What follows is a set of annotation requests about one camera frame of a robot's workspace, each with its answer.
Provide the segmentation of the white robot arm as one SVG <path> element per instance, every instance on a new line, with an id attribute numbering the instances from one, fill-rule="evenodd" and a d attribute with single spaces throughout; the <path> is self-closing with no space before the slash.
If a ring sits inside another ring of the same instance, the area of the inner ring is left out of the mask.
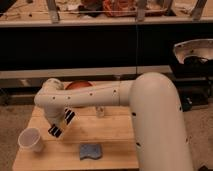
<path id="1" fill-rule="evenodd" d="M 65 90 L 60 80 L 50 78 L 34 103 L 55 125 L 66 107 L 127 106 L 140 171 L 194 171 L 178 91 L 161 73 L 74 90 Z"/>

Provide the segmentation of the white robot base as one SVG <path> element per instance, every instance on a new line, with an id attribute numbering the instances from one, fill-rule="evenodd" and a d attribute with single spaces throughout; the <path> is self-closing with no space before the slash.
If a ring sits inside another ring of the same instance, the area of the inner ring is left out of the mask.
<path id="1" fill-rule="evenodd" d="M 176 43 L 173 53 L 180 64 L 188 57 L 196 56 L 206 60 L 213 60 L 213 38 L 193 39 Z"/>

